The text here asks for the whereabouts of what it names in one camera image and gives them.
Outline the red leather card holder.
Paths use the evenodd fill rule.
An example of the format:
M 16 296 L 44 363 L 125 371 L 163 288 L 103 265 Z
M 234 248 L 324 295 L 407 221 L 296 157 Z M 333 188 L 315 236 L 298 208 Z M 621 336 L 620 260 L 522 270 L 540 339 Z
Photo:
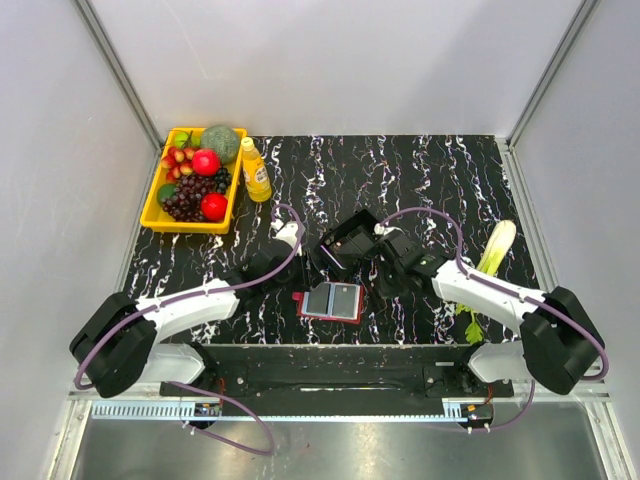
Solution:
M 360 285 L 357 285 L 360 288 L 360 296 L 359 296 L 359 304 L 358 304 L 358 310 L 357 310 L 357 317 L 355 319 L 341 319 L 341 318 L 336 318 L 332 316 L 332 301 L 333 301 L 333 288 L 336 284 L 349 284 L 349 283 L 341 283 L 341 282 L 322 282 L 322 283 L 329 283 L 331 286 L 331 291 L 330 291 L 330 296 L 329 296 L 329 304 L 328 304 L 328 312 L 326 315 L 309 315 L 305 312 L 305 307 L 306 307 L 306 300 L 307 300 L 307 295 L 310 291 L 306 291 L 306 292 L 294 292 L 292 295 L 292 299 L 295 301 L 296 303 L 296 308 L 297 308 L 297 315 L 301 316 L 301 317 L 309 317 L 312 319 L 316 319 L 316 320 L 323 320 L 323 321 L 334 321 L 334 322 L 341 322 L 341 323 L 347 323 L 347 324 L 354 324 L 357 325 L 360 323 L 360 318 L 361 318 L 361 312 L 363 309 L 363 300 L 364 300 L 364 288 Z

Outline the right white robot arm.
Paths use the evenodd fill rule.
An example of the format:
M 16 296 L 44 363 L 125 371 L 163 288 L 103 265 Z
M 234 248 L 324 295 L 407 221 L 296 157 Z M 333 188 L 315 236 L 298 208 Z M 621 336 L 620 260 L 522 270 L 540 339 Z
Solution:
M 527 380 L 566 395 L 588 379 L 596 360 L 606 373 L 604 342 L 571 291 L 557 287 L 543 292 L 496 279 L 450 255 L 427 251 L 399 228 L 378 224 L 374 234 L 394 287 L 462 304 L 518 336 L 513 342 L 481 344 L 463 355 L 463 365 L 454 373 L 462 393 L 475 396 L 499 380 Z

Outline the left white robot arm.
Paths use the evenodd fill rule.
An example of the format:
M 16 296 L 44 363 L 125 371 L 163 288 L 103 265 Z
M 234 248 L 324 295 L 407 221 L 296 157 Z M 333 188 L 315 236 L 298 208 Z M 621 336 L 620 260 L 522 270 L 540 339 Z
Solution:
M 74 386 L 116 397 L 136 384 L 163 383 L 205 395 L 221 384 L 214 357 L 198 342 L 171 337 L 233 319 L 298 276 L 304 226 L 274 221 L 274 239 L 241 265 L 200 287 L 155 298 L 110 295 L 71 341 Z

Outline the black card dispenser box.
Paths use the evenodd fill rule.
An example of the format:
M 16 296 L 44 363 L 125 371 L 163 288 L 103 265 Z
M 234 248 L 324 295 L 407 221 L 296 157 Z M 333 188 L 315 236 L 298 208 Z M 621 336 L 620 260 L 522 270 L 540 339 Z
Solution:
M 367 209 L 361 209 L 328 231 L 314 248 L 322 267 L 339 280 L 349 278 L 377 253 L 377 224 Z

